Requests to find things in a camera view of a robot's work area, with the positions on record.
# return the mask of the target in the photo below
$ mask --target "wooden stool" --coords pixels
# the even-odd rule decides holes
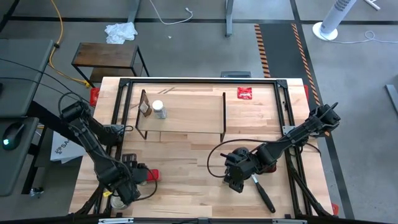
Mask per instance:
[[[136,44],[80,43],[72,66],[91,87],[94,87],[93,82],[102,82],[103,77],[149,77],[141,51]],[[79,67],[94,68],[90,79]]]

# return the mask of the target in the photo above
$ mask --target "wooden tabletop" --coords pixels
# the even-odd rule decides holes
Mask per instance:
[[[148,93],[149,104],[163,102],[166,119],[158,119],[154,112],[148,117],[140,115],[141,131],[170,131],[186,133],[222,133],[223,96],[176,95]]]
[[[129,68],[136,53],[136,47],[135,44],[80,43],[72,65]]]
[[[103,79],[94,117],[102,124],[109,124],[114,108],[119,79]],[[308,117],[308,103],[301,79],[287,79],[295,124]],[[252,87],[252,100],[237,99],[237,87]],[[225,84],[134,84],[131,105],[139,103],[142,89],[147,93],[167,92],[170,95],[207,95],[226,93],[227,128],[224,141],[236,138],[276,140],[280,138],[280,127],[274,97],[269,85],[225,85]],[[124,103],[121,104],[120,118]],[[129,110],[127,125],[136,122],[137,107]],[[122,153],[136,153],[137,160],[150,169],[159,169],[162,180],[156,194],[143,201],[133,202],[123,210],[125,217],[157,218],[284,218],[293,216],[292,199],[284,156],[277,163],[277,170],[271,174],[258,175],[257,179],[270,196],[276,213],[268,211],[261,200],[253,181],[245,181],[241,194],[231,190],[222,179],[212,177],[206,169],[206,158],[211,149],[220,143],[214,134],[198,133],[148,133],[147,140],[134,130],[126,133]],[[317,145],[314,139],[310,143]],[[232,142],[225,144],[210,159],[213,173],[224,173],[225,158],[237,147],[253,149],[258,143]],[[308,188],[326,211],[332,213],[328,188],[323,173],[320,155],[313,148],[305,146],[302,153],[303,166]],[[70,212],[75,212],[88,200],[98,185],[89,156],[83,156]],[[150,194],[154,184],[139,186],[143,196]],[[301,190],[297,187],[301,211],[305,212]]]

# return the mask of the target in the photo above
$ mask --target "computer mouse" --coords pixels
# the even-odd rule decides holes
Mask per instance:
[[[25,125],[21,122],[12,123],[2,136],[2,148],[5,150],[13,150],[19,146]]]

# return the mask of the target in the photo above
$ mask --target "yellow cable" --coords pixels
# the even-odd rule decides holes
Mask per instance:
[[[60,42],[61,42],[62,36],[63,36],[63,22],[62,22],[62,17],[61,17],[60,11],[58,10],[57,5],[54,3],[53,0],[51,0],[51,3],[52,3],[52,5],[54,6],[54,8],[55,8],[55,10],[56,10],[56,12],[57,12],[57,14],[58,14],[58,17],[59,17],[59,19],[60,19],[61,34],[60,34],[60,37],[59,37],[58,40],[57,40],[57,45],[60,45]],[[50,54],[50,58],[49,58],[50,67],[52,67],[59,75],[65,77],[65,78],[67,78],[67,79],[69,79],[69,80],[73,80],[73,81],[75,81],[75,82],[77,82],[77,83],[84,84],[87,88],[89,88],[89,87],[90,87],[90,84],[89,84],[86,80],[80,80],[80,79],[77,79],[77,78],[69,77],[69,76],[65,75],[64,73],[58,71],[58,70],[55,68],[55,66],[54,66],[53,63],[52,63],[52,57],[53,57],[53,55],[54,55],[55,50],[56,50],[56,48],[54,47],[54,48],[52,49],[52,51],[51,51],[51,54]]]

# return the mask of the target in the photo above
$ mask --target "orange striped tape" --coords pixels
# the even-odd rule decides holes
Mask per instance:
[[[260,53],[260,59],[261,59],[261,65],[262,65],[262,72],[264,74],[264,78],[270,78],[271,75],[269,74],[269,67],[268,67],[268,61],[267,61],[267,55],[266,55],[266,48],[264,47],[264,43],[262,42],[262,35],[261,35],[261,30],[260,30],[260,25],[259,24],[255,24],[254,25],[254,31],[256,32],[257,46],[259,47],[259,53]]]
[[[300,51],[301,58],[303,60],[305,73],[307,74],[308,80],[310,81],[310,86],[311,86],[311,89],[312,89],[313,97],[315,99],[315,103],[319,106],[321,104],[319,102],[317,89],[315,88],[315,85],[314,85],[313,80],[312,80],[312,75],[311,75],[310,69],[308,67],[307,58],[305,57],[305,54],[304,54],[303,45],[301,44],[300,37],[299,37],[299,32],[297,31],[296,24],[292,24],[292,28],[293,28],[294,36],[296,37],[296,43],[297,43],[298,49]]]

